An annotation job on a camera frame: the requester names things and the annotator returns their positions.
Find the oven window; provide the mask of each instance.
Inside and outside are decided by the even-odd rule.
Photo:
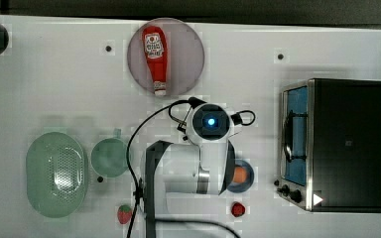
[[[286,161],[284,178],[299,185],[306,185],[306,128],[308,113],[308,89],[300,87],[289,90],[287,116],[293,112],[292,159]]]

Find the dark floor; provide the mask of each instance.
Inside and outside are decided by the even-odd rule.
[[[381,0],[0,0],[0,14],[381,29]]]

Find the oven handle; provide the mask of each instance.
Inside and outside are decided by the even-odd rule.
[[[283,151],[286,156],[286,160],[290,163],[293,159],[306,159],[306,156],[293,156],[293,118],[295,117],[308,117],[307,113],[297,114],[293,110],[289,112],[284,123],[284,143]]]
[[[289,115],[286,117],[286,122],[284,123],[284,143],[283,151],[286,156],[286,160],[290,163],[292,161],[292,151],[293,151],[293,118],[294,112],[290,111]]]

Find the ketchup bottle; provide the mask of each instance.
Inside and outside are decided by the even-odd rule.
[[[142,32],[142,41],[147,65],[153,77],[154,93],[165,96],[168,49],[163,30],[154,26],[147,27]]]

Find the green bowl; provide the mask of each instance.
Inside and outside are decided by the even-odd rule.
[[[87,158],[70,136],[47,133],[30,146],[26,158],[27,196],[42,215],[59,218],[73,213],[88,186]]]
[[[120,134],[121,130],[115,129],[114,138],[100,141],[92,150],[91,165],[99,175],[105,178],[116,178],[128,170],[127,146],[120,139]]]

